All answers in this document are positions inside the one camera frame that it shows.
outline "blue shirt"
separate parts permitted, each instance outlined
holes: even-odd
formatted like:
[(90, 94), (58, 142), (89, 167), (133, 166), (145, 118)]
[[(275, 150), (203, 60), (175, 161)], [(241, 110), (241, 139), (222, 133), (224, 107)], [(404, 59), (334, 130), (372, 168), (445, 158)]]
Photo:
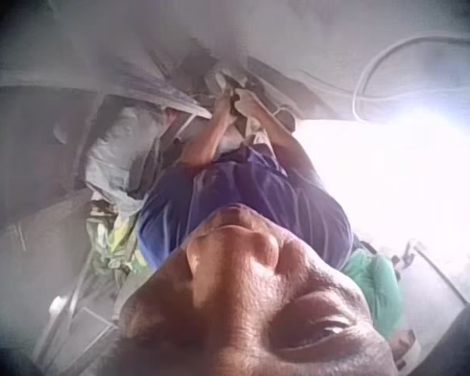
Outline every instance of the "blue shirt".
[(139, 216), (139, 246), (148, 265), (157, 269), (212, 212), (229, 204), (244, 204), (290, 230), (335, 269), (349, 257), (348, 219), (318, 175), (284, 170), (273, 156), (243, 146), (197, 174), (181, 166), (163, 171)]

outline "fabric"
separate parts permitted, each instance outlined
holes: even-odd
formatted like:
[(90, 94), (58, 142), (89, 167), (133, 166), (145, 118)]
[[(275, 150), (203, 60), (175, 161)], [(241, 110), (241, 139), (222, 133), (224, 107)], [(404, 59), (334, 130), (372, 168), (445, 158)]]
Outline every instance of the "fabric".
[(362, 291), (369, 305), (374, 328), (387, 338), (403, 315), (403, 300), (392, 263), (384, 255), (358, 248), (342, 272)]
[(470, 376), (470, 304), (410, 376)]
[(123, 220), (141, 209), (154, 181), (158, 162), (152, 154), (158, 150), (164, 124), (165, 116), (157, 108), (123, 107), (108, 132), (87, 153), (87, 185), (115, 204)]
[(141, 251), (152, 268), (212, 212), (229, 204), (247, 205), (290, 230), (333, 268), (345, 265), (352, 246), (350, 225), (316, 173), (285, 171), (256, 149), (243, 146), (223, 154), (196, 175), (180, 166), (163, 172), (139, 219)]

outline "green cloth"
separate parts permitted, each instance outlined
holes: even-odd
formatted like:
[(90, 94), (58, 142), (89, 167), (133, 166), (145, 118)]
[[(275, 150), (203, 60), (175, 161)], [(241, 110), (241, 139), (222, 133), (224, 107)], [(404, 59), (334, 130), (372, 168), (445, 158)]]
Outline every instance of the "green cloth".
[(392, 263), (383, 255), (359, 248), (350, 256), (342, 272), (363, 292), (374, 328), (387, 338), (399, 324), (403, 300)]

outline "white cable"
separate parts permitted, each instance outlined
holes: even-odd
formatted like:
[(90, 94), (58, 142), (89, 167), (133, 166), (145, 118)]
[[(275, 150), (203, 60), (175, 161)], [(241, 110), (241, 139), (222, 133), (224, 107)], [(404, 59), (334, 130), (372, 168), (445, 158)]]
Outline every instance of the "white cable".
[(407, 45), (412, 45), (420, 42), (455, 42), (455, 43), (465, 43), (470, 44), (470, 35), (453, 35), (453, 34), (426, 34), (418, 35), (414, 37), (409, 37), (401, 39), (388, 47), (384, 48), (382, 51), (378, 52), (373, 58), (367, 63), (362, 72), (360, 73), (359, 80), (357, 81), (355, 88), (353, 89), (352, 94), (352, 115), (353, 117), (360, 122), (367, 122), (362, 119), (356, 110), (356, 101), (359, 97), (359, 92), (363, 89), (367, 78), (375, 70), (377, 65), (388, 55), (390, 55), (396, 49), (400, 49)]
[[(316, 82), (311, 82), (309, 85), (317, 87), (322, 92), (330, 93), (334, 96), (342, 96), (345, 98), (352, 98), (353, 92), (347, 89), (339, 88), (334, 86), (326, 81), (322, 81), (319, 78), (313, 76), (306, 70), (301, 70), (304, 74), (308, 77), (312, 78)], [(453, 92), (470, 92), (470, 86), (463, 86), (460, 88), (443, 88), (443, 89), (418, 89), (418, 90), (411, 90), (408, 92), (400, 92), (397, 94), (390, 94), (387, 96), (368, 96), (368, 95), (361, 95), (357, 94), (357, 100), (362, 100), (364, 102), (390, 102), (393, 100), (403, 99), (405, 97), (413, 97), (418, 95), (425, 95), (425, 94), (447, 94)]]

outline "sunlight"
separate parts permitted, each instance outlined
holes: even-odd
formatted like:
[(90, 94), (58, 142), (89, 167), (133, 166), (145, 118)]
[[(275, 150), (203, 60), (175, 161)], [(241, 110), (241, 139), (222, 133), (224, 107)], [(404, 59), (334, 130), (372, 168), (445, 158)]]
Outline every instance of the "sunlight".
[(413, 237), (470, 252), (470, 140), (425, 109), (390, 125), (304, 121), (296, 139), (354, 228), (400, 249)]

